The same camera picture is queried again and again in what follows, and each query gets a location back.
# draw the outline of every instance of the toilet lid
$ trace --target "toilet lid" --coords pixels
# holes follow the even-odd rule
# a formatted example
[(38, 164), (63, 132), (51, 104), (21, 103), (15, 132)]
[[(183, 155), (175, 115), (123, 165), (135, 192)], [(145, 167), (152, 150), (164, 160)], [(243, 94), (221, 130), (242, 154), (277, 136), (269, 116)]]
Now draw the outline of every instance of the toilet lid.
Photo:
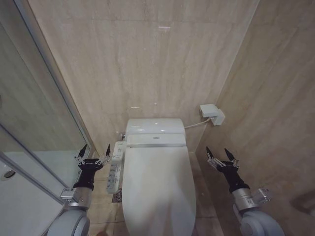
[(191, 236), (196, 198), (187, 147), (128, 147), (122, 197), (131, 236)]

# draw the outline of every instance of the tiled floor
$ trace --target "tiled floor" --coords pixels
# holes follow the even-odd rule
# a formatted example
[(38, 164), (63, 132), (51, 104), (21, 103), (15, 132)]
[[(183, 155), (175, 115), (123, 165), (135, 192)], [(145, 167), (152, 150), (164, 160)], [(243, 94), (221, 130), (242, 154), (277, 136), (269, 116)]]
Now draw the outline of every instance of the tiled floor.
[[(194, 153), (189, 154), (195, 183), (197, 211), (193, 236), (223, 236), (220, 223), (213, 207), (201, 169)], [(123, 206), (111, 203), (112, 195), (107, 194), (106, 184), (110, 165), (106, 165), (95, 175), (92, 204), (88, 211), (91, 225), (89, 236), (127, 236)]]

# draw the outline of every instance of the bathroom wall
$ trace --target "bathroom wall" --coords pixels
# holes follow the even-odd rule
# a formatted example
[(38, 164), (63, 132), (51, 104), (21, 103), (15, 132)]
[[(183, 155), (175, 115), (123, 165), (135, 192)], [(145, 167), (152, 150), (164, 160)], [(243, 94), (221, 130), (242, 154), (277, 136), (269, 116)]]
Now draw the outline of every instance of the bathroom wall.
[(217, 106), (226, 120), (208, 124), (197, 157), (224, 235), (237, 235), (232, 197), (205, 161), (208, 146), (240, 159), (253, 190), (273, 193), (263, 210), (286, 236), (315, 235), (315, 1), (261, 0)]
[[(129, 118), (200, 122), (215, 103), (258, 0), (29, 0), (102, 153)], [(195, 151), (205, 126), (187, 130)]]

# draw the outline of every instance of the white toilet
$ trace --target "white toilet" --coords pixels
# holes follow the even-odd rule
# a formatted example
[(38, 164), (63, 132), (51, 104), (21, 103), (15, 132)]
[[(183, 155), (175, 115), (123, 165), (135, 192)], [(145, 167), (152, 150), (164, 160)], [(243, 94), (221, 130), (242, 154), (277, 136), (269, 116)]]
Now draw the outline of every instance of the white toilet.
[(130, 119), (123, 211), (131, 236), (191, 236), (196, 197), (180, 119)]

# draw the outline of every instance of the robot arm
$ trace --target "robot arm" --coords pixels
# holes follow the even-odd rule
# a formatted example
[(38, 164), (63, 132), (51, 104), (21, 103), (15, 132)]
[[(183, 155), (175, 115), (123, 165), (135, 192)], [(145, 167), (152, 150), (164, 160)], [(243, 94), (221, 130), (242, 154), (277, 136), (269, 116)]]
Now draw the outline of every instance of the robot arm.
[(234, 196), (234, 213), (241, 224), (243, 236), (284, 236), (280, 225), (268, 214), (259, 210), (259, 205), (270, 200), (268, 189), (259, 188), (252, 195), (250, 187), (244, 183), (237, 171), (238, 160), (224, 149), (230, 161), (216, 159), (206, 147), (208, 163), (224, 174), (229, 184), (229, 191)]
[(83, 159), (86, 145), (75, 157), (79, 161), (79, 168), (82, 170), (78, 181), (73, 188), (65, 188), (60, 197), (66, 201), (66, 210), (50, 226), (47, 236), (87, 236), (90, 220), (87, 217), (87, 210), (92, 200), (94, 189), (94, 176), (96, 171), (103, 168), (105, 161), (109, 160), (110, 146), (108, 145), (105, 157), (100, 159)]

